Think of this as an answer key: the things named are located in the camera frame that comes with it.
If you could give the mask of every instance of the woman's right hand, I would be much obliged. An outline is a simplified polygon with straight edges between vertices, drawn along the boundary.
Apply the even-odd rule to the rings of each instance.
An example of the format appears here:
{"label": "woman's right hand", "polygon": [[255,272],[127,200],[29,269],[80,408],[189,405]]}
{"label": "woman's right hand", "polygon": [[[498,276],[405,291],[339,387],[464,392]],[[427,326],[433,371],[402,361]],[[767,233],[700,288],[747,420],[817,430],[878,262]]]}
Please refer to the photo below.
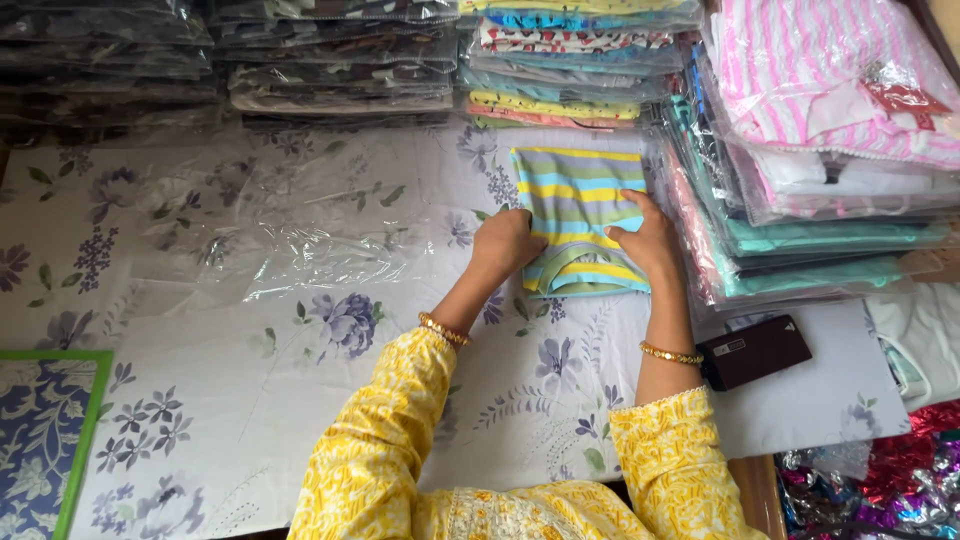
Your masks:
{"label": "woman's right hand", "polygon": [[607,238],[620,244],[627,257],[646,274],[652,287],[661,281],[682,280],[684,264],[673,223],[646,193],[621,189],[620,194],[640,208],[643,224],[636,233],[607,227],[604,229]]}

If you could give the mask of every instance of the stack of folded clothes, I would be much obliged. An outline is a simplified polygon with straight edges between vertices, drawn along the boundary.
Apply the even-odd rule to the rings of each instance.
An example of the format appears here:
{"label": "stack of folded clothes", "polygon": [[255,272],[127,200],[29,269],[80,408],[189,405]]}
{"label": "stack of folded clothes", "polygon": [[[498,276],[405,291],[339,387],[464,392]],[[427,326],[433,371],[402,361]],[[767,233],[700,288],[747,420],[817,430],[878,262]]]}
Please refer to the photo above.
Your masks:
{"label": "stack of folded clothes", "polygon": [[902,290],[939,269],[925,248],[960,237],[960,90],[910,11],[721,4],[664,108],[663,185],[703,303]]}
{"label": "stack of folded clothes", "polygon": [[445,121],[458,18],[450,0],[216,0],[230,102],[254,129]]}
{"label": "stack of folded clothes", "polygon": [[188,0],[0,0],[0,131],[31,144],[216,124],[212,45]]}
{"label": "stack of folded clothes", "polygon": [[482,126],[632,128],[684,67],[699,0],[464,0],[457,82]]}

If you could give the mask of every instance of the kurta sleeve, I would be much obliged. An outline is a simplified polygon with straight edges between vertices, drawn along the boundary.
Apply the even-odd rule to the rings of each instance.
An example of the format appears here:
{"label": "kurta sleeve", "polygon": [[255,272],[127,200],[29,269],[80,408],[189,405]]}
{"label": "kurta sleeve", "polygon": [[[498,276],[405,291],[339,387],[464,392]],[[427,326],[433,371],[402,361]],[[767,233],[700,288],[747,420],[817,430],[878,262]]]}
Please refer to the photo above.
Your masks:
{"label": "kurta sleeve", "polygon": [[289,539],[409,538],[456,353],[433,331],[387,344],[310,456]]}
{"label": "kurta sleeve", "polygon": [[611,412],[634,512],[659,540],[762,539],[743,521],[704,387]]}

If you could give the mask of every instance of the gold bangle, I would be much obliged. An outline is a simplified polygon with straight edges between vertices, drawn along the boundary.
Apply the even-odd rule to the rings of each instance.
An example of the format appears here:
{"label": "gold bangle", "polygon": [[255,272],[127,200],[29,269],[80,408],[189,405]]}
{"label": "gold bangle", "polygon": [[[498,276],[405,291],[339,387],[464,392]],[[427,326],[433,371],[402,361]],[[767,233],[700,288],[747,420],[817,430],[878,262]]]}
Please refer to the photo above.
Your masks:
{"label": "gold bangle", "polygon": [[680,362],[681,364],[700,364],[704,361],[704,356],[697,355],[681,355],[680,353],[670,353],[663,349],[658,349],[646,341],[640,342],[640,350],[648,355],[656,356],[657,358],[663,358],[664,360],[670,360],[674,362]]}
{"label": "gold bangle", "polygon": [[435,331],[436,333],[441,335],[445,340],[450,342],[451,345],[460,345],[462,347],[466,347],[467,345],[473,342],[473,340],[470,339],[469,335],[463,335],[461,333],[455,332],[453,330],[448,329],[444,325],[438,323],[437,321],[434,321],[433,319],[430,318],[430,314],[427,313],[426,311],[420,312],[420,323],[425,327],[427,327],[428,329]]}

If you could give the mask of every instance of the yellow blue green stripes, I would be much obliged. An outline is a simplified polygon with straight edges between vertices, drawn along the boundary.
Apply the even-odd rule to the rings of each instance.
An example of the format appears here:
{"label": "yellow blue green stripes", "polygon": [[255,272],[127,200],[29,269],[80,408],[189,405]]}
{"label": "yellow blue green stripes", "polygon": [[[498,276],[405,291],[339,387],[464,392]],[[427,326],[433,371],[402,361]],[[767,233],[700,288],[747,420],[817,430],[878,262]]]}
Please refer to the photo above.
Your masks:
{"label": "yellow blue green stripes", "polygon": [[649,291],[646,279],[603,229],[636,231],[643,215],[620,189],[646,191],[639,154],[564,148],[510,153],[520,201],[534,214],[531,231],[547,238],[545,255],[523,269],[533,298]]}

